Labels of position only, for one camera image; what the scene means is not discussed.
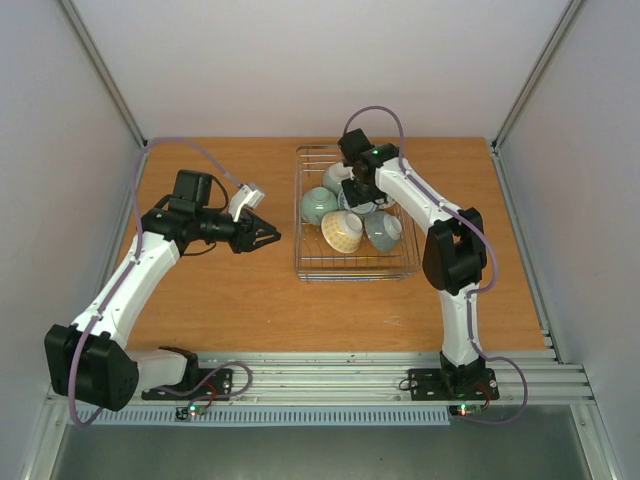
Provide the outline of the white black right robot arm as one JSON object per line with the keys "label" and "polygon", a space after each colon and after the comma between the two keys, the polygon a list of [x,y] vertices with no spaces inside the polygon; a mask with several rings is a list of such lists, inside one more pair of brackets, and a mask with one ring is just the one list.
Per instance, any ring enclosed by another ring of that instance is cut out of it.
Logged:
{"label": "white black right robot arm", "polygon": [[440,195],[393,144],[376,146],[356,129],[343,134],[338,146],[351,169],[342,182],[349,205],[390,197],[424,231],[422,268],[439,292],[444,328],[439,388],[449,399],[467,394],[486,368],[478,353],[475,297],[487,265],[480,213]]}

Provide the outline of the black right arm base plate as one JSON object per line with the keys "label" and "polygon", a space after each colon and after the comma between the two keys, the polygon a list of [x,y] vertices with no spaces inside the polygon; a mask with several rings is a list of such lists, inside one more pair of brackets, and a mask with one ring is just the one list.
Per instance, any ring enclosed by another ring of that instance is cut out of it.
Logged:
{"label": "black right arm base plate", "polygon": [[412,401],[485,401],[499,400],[495,373],[485,368],[475,380],[455,384],[437,368],[416,368],[408,371]]}

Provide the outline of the blue floral white bowl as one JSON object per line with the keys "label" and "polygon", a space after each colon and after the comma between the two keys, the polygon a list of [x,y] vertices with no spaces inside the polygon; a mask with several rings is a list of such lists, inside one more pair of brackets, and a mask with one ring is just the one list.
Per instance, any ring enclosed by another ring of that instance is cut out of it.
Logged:
{"label": "blue floral white bowl", "polygon": [[386,199],[384,201],[376,200],[373,202],[367,202],[357,206],[350,206],[346,199],[346,195],[343,189],[340,190],[337,196],[337,200],[338,200],[338,206],[341,210],[347,210],[357,215],[368,215],[375,211],[386,210],[393,207],[396,204],[395,200],[392,197],[386,196]]}

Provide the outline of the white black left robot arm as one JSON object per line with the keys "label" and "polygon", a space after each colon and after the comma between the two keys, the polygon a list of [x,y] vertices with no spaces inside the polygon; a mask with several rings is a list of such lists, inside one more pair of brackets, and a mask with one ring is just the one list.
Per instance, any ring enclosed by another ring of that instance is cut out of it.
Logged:
{"label": "white black left robot arm", "polygon": [[243,184],[223,207],[212,208],[217,182],[211,174],[179,171],[172,192],[141,216],[129,251],[97,297],[70,325],[50,328],[44,347],[56,394],[119,411],[139,392],[189,398],[199,391],[205,380],[195,353],[162,347],[133,358],[126,347],[143,307],[191,243],[226,243],[240,254],[280,239],[253,211],[261,189]]}

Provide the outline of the green ring patterned bowl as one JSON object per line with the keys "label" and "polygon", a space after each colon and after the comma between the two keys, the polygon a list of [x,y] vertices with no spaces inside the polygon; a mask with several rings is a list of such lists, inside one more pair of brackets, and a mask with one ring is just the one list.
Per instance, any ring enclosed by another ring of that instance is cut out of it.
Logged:
{"label": "green ring patterned bowl", "polygon": [[328,214],[339,210],[336,195],[325,187],[308,190],[300,201],[300,217],[306,223],[319,226]]}

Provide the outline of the grey speckled bowl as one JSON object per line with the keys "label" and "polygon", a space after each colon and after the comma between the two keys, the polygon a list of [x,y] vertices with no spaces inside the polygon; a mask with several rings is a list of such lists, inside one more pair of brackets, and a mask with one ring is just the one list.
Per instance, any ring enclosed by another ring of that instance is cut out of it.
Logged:
{"label": "grey speckled bowl", "polygon": [[364,217],[366,235],[376,250],[391,252],[398,244],[403,232],[398,217],[385,211],[375,211]]}

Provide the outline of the yellow blue patterned bowl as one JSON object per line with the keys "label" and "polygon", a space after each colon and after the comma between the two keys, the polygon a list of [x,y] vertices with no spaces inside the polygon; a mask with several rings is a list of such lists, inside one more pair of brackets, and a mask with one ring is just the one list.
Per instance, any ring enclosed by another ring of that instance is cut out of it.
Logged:
{"label": "yellow blue patterned bowl", "polygon": [[342,254],[358,250],[363,237],[361,218],[349,211],[327,213],[321,222],[321,232],[328,245]]}

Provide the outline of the pale green bowl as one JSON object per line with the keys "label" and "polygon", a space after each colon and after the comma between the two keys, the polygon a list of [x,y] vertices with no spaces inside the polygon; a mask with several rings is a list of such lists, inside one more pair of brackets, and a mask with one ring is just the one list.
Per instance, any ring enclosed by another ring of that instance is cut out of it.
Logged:
{"label": "pale green bowl", "polygon": [[342,189],[342,181],[351,178],[352,168],[341,162],[330,165],[323,173],[322,186],[338,195]]}

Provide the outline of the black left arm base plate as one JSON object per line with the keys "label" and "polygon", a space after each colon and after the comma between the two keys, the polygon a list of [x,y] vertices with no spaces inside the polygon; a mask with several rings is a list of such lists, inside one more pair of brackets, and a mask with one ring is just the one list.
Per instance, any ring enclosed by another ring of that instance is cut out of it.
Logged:
{"label": "black left arm base plate", "polygon": [[192,400],[199,396],[230,393],[233,371],[224,368],[213,375],[210,372],[212,369],[199,369],[197,374],[189,374],[178,384],[143,391],[141,398],[146,401]]}

